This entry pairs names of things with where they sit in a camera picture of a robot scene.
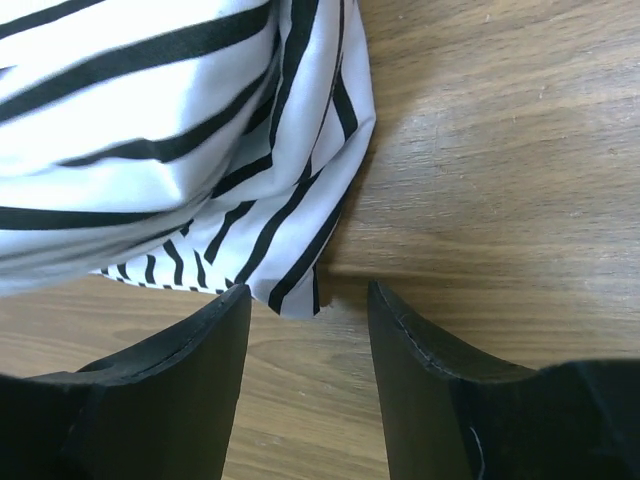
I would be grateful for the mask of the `black white striped tank top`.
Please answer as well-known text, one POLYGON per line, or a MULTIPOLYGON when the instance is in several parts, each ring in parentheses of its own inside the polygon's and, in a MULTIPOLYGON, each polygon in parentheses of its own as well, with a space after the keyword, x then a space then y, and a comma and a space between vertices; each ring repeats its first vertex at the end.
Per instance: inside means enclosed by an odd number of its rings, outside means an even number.
POLYGON ((1 292, 245 285, 309 318, 375 120, 355 1, 5 1, 1 292))

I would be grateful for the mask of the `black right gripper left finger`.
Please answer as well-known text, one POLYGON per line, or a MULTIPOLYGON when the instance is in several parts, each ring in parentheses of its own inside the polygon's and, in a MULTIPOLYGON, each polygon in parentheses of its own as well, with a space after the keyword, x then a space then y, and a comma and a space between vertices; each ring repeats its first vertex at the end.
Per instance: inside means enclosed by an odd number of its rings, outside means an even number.
POLYGON ((251 296, 235 286, 75 372, 1 379, 5 479, 218 479, 241 389, 251 296))

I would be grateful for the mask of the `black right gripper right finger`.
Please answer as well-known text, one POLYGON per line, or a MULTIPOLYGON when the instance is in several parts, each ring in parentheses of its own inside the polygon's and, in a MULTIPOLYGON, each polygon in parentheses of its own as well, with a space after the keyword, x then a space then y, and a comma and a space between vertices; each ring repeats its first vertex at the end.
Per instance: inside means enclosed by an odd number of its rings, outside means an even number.
POLYGON ((368 287, 368 328, 394 479, 635 479, 639 363, 539 370, 490 355, 368 287))

